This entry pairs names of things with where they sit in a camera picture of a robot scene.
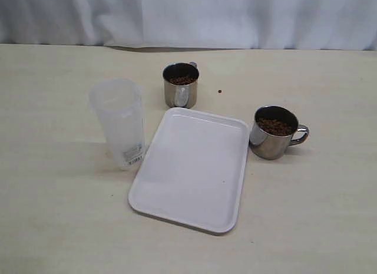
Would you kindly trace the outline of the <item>steel mug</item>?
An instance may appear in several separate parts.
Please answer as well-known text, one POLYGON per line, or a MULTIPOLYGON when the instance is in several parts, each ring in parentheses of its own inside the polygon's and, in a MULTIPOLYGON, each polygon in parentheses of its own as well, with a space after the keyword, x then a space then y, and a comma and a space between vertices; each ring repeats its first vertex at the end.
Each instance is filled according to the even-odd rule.
POLYGON ((197 102, 200 76, 195 62, 178 62, 165 67, 162 73, 167 106, 192 108, 197 102))
POLYGON ((308 136, 309 128, 300 124, 291 111, 277 105, 266 105, 254 114, 249 147, 258 157, 275 160, 289 146, 302 144, 308 136))

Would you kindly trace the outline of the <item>clear plastic tall container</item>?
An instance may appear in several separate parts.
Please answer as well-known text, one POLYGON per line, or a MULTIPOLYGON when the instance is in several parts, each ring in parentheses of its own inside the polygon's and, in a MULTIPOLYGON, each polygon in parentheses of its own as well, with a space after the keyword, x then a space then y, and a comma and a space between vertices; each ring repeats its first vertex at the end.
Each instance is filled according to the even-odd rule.
POLYGON ((144 118, 139 87, 128 79, 98 84, 89 91, 117 166, 125 170, 145 155, 144 118))

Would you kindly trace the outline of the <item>white rectangular tray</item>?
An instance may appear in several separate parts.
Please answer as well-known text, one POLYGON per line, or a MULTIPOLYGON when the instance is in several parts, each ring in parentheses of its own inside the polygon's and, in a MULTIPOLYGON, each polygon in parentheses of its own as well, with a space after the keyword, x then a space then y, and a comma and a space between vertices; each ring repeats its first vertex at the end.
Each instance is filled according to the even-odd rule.
POLYGON ((235 227, 249 127, 186 108, 164 114, 131 185, 128 203, 151 217, 214 234, 235 227))

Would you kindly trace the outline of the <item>white curtain backdrop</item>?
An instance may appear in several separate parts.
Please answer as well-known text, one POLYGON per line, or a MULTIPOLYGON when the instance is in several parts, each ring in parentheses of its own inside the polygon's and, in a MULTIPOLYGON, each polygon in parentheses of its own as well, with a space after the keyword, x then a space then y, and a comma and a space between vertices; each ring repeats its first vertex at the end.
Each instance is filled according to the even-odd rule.
POLYGON ((1 0, 1 42, 376 49, 376 0, 1 0))

